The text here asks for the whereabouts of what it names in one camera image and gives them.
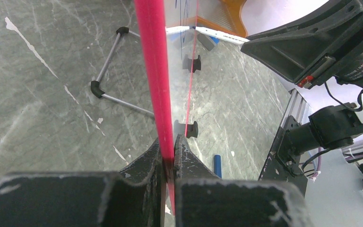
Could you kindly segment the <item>whiteboard with pink frame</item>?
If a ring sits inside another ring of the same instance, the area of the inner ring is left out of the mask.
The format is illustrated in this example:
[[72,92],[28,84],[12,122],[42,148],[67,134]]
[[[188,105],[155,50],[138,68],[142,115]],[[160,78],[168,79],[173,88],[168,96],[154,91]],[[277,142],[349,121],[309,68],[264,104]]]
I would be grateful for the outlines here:
[[112,60],[110,51],[97,78],[90,84],[93,95],[152,116],[155,119],[172,210],[176,211],[176,157],[181,139],[195,134],[190,125],[192,77],[200,69],[196,54],[199,2],[197,0],[137,0],[134,2],[152,110],[130,104],[101,89]]

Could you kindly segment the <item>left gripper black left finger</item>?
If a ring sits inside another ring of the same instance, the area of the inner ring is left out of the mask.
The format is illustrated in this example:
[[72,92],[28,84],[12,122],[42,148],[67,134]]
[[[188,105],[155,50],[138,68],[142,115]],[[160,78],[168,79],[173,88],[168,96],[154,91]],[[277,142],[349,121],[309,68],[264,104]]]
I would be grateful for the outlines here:
[[0,177],[0,227],[161,227],[159,142],[119,171],[13,172]]

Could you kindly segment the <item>blue whiteboard marker pen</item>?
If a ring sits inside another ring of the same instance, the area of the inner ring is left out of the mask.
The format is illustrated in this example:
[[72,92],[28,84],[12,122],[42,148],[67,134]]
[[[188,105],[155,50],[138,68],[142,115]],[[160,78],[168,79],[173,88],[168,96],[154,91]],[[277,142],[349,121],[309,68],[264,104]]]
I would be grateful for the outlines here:
[[244,43],[249,42],[249,39],[243,38],[237,35],[232,35],[226,32],[202,27],[202,26],[193,26],[196,31],[200,32],[201,34],[208,35],[214,38],[217,38],[222,41],[226,41],[229,43],[233,43],[235,45],[243,45]]

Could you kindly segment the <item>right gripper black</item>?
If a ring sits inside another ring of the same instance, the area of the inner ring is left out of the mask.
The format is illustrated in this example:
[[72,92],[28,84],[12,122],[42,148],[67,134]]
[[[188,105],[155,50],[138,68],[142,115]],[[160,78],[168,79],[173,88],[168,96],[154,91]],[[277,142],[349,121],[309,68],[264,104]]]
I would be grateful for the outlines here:
[[332,77],[363,88],[363,0],[328,0],[286,25],[248,36],[241,52],[298,87]]

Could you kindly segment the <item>blue marker cap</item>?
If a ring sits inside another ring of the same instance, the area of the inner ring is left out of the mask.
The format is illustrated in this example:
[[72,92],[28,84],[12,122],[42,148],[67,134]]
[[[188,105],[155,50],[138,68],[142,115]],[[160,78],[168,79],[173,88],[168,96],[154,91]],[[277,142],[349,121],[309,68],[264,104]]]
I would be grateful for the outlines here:
[[222,178],[222,164],[220,155],[214,155],[214,173],[219,178]]

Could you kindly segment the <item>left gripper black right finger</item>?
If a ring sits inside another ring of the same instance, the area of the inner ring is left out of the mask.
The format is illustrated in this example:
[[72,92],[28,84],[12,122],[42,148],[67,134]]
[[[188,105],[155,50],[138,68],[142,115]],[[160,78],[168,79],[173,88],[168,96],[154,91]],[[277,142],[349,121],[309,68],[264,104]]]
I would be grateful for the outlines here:
[[311,227],[299,189],[274,180],[224,180],[194,155],[184,135],[175,143],[178,227]]

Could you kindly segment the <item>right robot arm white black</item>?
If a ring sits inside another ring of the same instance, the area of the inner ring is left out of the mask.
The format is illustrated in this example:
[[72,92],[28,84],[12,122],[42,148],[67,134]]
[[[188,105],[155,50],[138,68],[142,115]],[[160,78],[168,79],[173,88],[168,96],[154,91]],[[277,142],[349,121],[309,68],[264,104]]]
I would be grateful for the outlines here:
[[[298,87],[311,89],[335,78],[363,94],[363,0],[330,0],[296,21],[250,35],[241,51]],[[305,124],[288,116],[259,179],[290,181],[305,193],[305,167],[362,134],[361,96],[354,103],[323,107]]]

